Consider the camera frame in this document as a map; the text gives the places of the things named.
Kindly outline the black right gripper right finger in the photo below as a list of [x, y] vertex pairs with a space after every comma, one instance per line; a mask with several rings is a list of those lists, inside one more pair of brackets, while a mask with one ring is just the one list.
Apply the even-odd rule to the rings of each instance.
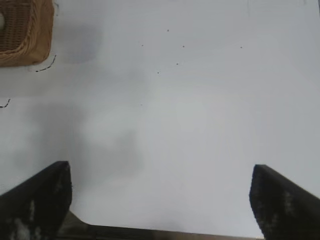
[[320, 238], [319, 198], [269, 166], [254, 166], [249, 202], [264, 239]]

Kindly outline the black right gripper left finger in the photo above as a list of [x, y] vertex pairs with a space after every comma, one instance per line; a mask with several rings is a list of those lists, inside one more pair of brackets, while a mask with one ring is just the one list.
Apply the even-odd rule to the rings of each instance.
[[71, 169], [57, 161], [0, 196], [2, 240], [53, 240], [72, 202]]

